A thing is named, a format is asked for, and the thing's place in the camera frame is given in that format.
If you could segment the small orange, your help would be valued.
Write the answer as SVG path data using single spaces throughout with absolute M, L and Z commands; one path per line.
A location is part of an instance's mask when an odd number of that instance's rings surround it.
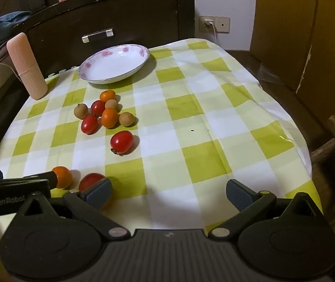
M 59 189 L 67 189 L 73 183 L 73 176 L 71 171 L 64 166 L 56 166 L 52 169 L 57 177 L 57 188 Z

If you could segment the white wall socket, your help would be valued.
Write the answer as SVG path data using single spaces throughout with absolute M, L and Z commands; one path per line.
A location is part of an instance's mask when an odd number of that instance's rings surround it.
M 229 17 L 213 17 L 200 16 L 199 18 L 200 32 L 219 32 L 224 34 L 230 33 L 230 18 Z

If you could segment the white floral porcelain plate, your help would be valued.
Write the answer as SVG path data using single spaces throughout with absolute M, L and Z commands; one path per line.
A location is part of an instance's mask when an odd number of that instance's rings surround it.
M 149 49 L 142 45 L 117 45 L 85 59 L 77 74 L 79 78 L 92 84 L 111 84 L 135 74 L 149 58 Z

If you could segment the green white checkered tablecloth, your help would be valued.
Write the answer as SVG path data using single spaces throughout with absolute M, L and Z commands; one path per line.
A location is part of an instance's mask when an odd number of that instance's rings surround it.
M 135 149 L 110 150 L 114 130 L 87 135 L 73 110 L 91 104 L 102 87 L 74 69 L 47 80 L 49 93 L 28 99 L 0 144 L 7 178 L 63 165 L 75 180 L 98 172 L 113 195 L 107 217 L 137 228 L 210 229 L 236 214 L 226 198 L 235 178 L 278 197 L 310 194 L 306 141 L 290 115 L 258 81 L 219 46 L 187 39 L 153 48 L 133 76 L 111 86 L 125 111 L 136 116 Z

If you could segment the large red tomato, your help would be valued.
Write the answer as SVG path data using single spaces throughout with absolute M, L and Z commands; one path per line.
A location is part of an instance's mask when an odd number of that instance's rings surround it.
M 102 180 L 105 176 L 96 172 L 87 174 L 80 181 L 78 190 L 83 192 L 90 188 L 92 185 L 96 184 L 98 181 Z

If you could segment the pink ribbed cylinder container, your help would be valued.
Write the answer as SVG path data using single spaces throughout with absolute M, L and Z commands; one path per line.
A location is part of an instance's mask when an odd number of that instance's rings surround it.
M 7 51 L 27 92 L 34 100 L 43 98 L 48 91 L 47 83 L 38 66 L 29 40 L 21 32 L 8 40 Z

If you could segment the orange kumquat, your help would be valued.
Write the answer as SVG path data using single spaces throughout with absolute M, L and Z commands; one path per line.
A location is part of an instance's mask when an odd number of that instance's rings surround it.
M 112 129 L 119 120 L 118 111 L 114 108 L 106 108 L 102 112 L 101 123 L 105 128 Z
M 105 90 L 103 91 L 100 96 L 99 96 L 99 99 L 106 103 L 108 102 L 109 100 L 115 100 L 116 99 L 116 93 L 113 91 L 113 90 Z

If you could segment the red cherry tomato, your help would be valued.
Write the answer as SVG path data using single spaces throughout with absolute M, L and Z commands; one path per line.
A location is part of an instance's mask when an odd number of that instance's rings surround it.
M 91 113 L 96 117 L 100 117 L 103 111 L 106 109 L 105 102 L 101 100 L 94 101 L 91 105 Z
M 95 115 L 87 115 L 81 124 L 81 131 L 85 134 L 91 134 L 97 129 L 98 121 Z
M 111 151 L 116 155 L 128 152 L 134 144 L 134 136 L 128 130 L 114 134 L 110 139 Z

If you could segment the brown longan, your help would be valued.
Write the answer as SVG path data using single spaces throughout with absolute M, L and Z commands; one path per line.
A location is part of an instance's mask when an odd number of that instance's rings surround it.
M 110 99 L 105 103 L 106 109 L 114 109 L 116 111 L 120 111 L 118 101 L 116 99 Z
M 78 104 L 74 109 L 74 116 L 80 120 L 84 119 L 89 114 L 88 106 L 84 103 Z
M 119 122 L 124 127 L 133 126 L 133 124 L 135 123 L 135 119 L 135 116 L 129 112 L 123 112 L 119 116 Z

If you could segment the dark wooden cabinet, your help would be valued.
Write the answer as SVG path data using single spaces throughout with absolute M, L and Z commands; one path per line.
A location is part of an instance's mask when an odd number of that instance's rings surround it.
M 104 29 L 114 36 L 83 43 Z M 195 36 L 194 0 L 67 0 L 36 12 L 13 32 L 27 35 L 44 76 L 79 66 L 116 45 L 158 47 Z

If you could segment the orange kumquat top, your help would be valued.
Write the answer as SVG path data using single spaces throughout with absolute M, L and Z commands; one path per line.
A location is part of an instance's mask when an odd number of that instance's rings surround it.
M 108 102 L 109 100 L 115 100 L 116 99 L 116 93 L 113 91 L 113 90 L 105 90 L 103 91 L 100 96 L 99 96 L 99 99 L 106 103 Z

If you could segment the red cherry tomato front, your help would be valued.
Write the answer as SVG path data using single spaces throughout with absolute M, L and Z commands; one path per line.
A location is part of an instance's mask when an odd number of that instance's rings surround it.
M 134 136 L 128 130 L 114 134 L 110 139 L 111 151 L 116 155 L 128 152 L 134 144 Z

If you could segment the green foam mat edge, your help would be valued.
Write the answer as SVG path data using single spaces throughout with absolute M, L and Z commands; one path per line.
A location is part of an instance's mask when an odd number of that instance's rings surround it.
M 62 69 L 57 73 L 51 73 L 46 77 L 46 80 L 50 80 L 52 78 L 58 77 L 58 76 L 65 76 L 65 75 L 70 75 L 71 73 L 75 72 L 78 69 L 78 66 L 71 67 L 69 69 Z

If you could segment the blue cloth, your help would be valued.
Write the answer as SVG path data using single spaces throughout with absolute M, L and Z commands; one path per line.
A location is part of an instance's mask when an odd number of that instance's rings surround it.
M 17 11 L 0 16 L 0 45 L 12 35 L 13 28 L 31 16 L 30 11 Z

